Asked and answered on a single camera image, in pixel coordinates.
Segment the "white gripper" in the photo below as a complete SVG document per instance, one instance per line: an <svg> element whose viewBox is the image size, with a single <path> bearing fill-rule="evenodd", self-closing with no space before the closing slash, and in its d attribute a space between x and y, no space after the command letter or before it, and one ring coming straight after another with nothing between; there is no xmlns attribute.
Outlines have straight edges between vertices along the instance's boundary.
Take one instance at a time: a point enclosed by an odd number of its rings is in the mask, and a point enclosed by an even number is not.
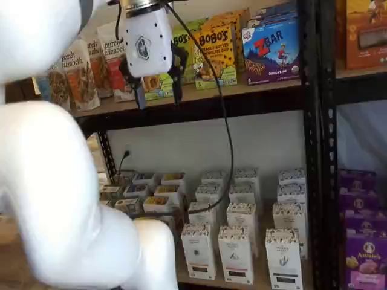
<svg viewBox="0 0 387 290"><path fill-rule="evenodd" d="M172 31L163 6L154 5L130 13L125 19L124 45L129 83L139 109L146 107L145 91L139 77L167 73L172 79L174 104L182 99L181 78L188 52L172 42Z"/></svg>

